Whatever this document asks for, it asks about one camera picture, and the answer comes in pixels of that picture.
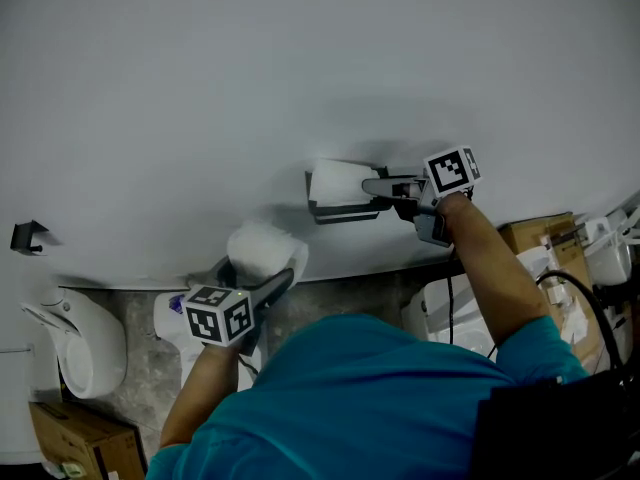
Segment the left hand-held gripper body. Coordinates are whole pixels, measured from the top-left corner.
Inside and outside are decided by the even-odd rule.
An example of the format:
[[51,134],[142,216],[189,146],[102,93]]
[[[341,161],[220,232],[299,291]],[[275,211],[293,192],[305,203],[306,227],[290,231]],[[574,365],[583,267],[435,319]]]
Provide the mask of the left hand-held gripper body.
[[186,328],[205,345],[238,347],[251,357],[261,334],[262,299],[256,286],[239,288],[194,284],[182,299]]

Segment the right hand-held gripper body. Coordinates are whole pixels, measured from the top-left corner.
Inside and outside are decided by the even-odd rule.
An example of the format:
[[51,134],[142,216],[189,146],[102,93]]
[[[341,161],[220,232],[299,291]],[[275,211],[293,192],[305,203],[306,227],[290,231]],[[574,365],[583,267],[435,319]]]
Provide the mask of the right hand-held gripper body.
[[423,160],[421,174],[392,184],[394,208],[399,217],[414,224],[421,241],[451,244],[444,217],[437,206],[447,195],[460,193],[471,200],[481,174],[469,146],[458,146]]

